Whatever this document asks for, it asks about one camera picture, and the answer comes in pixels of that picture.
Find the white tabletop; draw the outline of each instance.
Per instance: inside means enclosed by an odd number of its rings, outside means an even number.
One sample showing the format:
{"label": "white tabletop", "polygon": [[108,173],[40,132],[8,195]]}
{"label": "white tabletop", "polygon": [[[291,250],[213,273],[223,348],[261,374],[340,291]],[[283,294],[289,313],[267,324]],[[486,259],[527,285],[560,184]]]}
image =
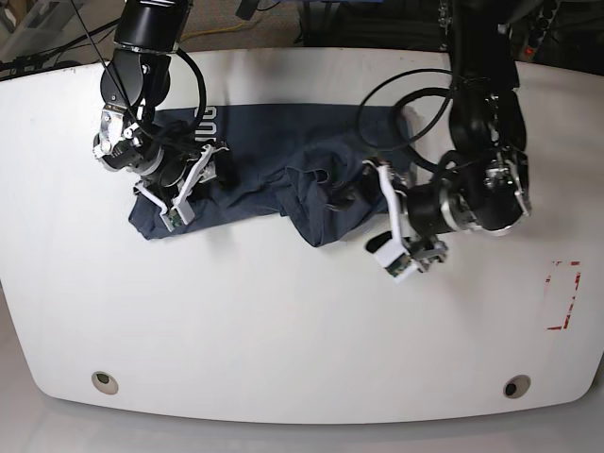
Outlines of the white tabletop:
{"label": "white tabletop", "polygon": [[[389,76],[446,66],[439,55],[339,49],[195,58],[210,105],[358,104]],[[534,216],[507,238],[447,237],[447,265],[395,286],[363,250],[378,231],[369,226],[320,250],[277,217],[143,240],[127,222],[135,177],[92,158],[100,76],[93,66],[0,84],[0,278],[45,393],[195,418],[342,424],[516,411],[590,387],[604,350],[601,78],[521,67]],[[401,81],[375,103],[432,84],[446,77]],[[418,103],[411,118],[429,120],[438,102]],[[162,107],[195,103],[193,75],[175,61]],[[419,149],[435,159],[449,146],[444,122]],[[547,330],[574,295],[568,329]],[[95,371],[120,392],[97,392]],[[509,400],[503,387],[517,375],[532,386]]]}

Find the gray floor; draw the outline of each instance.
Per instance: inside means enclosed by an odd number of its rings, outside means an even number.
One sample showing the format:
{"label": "gray floor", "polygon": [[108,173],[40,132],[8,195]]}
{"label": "gray floor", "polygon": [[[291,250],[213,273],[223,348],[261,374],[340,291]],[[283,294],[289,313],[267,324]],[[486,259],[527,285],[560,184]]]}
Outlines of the gray floor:
{"label": "gray floor", "polygon": [[[273,0],[261,0],[262,8],[273,5]],[[235,16],[240,0],[196,0],[184,33],[213,30],[231,27],[241,22]],[[88,29],[94,29],[112,19],[120,17],[124,0],[91,0],[81,10]],[[202,36],[183,43],[188,52],[205,50],[249,49],[257,47],[289,47],[299,34],[296,4],[284,2],[266,12],[257,12],[252,21],[235,32]],[[76,19],[65,28],[65,33],[52,46],[67,42],[82,34],[81,26]],[[110,59],[112,53],[112,36],[99,45],[101,54]],[[61,59],[74,59],[82,63],[95,61],[90,47],[70,51]]]}

